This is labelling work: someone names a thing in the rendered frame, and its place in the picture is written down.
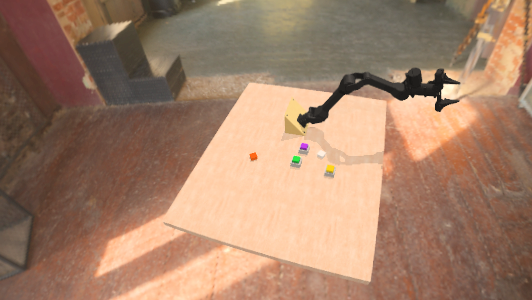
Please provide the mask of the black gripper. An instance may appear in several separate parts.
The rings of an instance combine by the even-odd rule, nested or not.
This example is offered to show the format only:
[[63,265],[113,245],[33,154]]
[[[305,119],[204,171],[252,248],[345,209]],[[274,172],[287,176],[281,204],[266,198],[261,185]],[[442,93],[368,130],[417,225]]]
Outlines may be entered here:
[[[427,96],[433,96],[434,98],[437,98],[436,103],[435,103],[435,110],[437,112],[441,112],[441,110],[443,110],[445,106],[460,102],[460,100],[458,99],[444,98],[443,100],[442,91],[441,91],[441,84],[453,85],[453,84],[460,84],[460,82],[449,78],[444,72],[443,68],[440,68],[437,70],[437,72],[435,72],[434,78],[435,78],[435,82],[437,83],[436,84],[430,84],[429,82],[427,82],[427,84],[423,83],[421,93],[422,93],[422,96],[424,96],[425,98]],[[439,87],[440,87],[440,90],[439,90]]]

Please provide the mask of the yellow button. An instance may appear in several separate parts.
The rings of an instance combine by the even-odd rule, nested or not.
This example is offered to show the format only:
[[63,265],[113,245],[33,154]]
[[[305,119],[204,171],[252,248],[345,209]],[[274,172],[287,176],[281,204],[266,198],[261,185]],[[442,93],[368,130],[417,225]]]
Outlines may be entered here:
[[324,176],[334,178],[336,167],[331,165],[326,165],[324,170]]

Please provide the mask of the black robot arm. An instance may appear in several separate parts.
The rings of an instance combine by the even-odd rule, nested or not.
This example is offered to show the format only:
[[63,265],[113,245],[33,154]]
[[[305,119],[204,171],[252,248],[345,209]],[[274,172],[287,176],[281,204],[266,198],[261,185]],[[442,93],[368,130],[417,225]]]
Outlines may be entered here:
[[[389,82],[385,79],[374,76],[368,72],[353,73],[344,75],[340,82],[338,89],[326,100],[323,105],[318,107],[310,106],[308,112],[299,114],[297,121],[305,128],[306,124],[317,124],[325,121],[329,116],[329,111],[338,103],[338,101],[346,94],[350,95],[353,91],[359,90],[364,85],[370,85],[375,88],[386,91],[399,100],[404,101],[409,96],[412,98],[422,96],[422,76],[421,70],[412,68],[409,72],[405,72],[406,80],[396,83]],[[355,83],[355,80],[362,79]]]

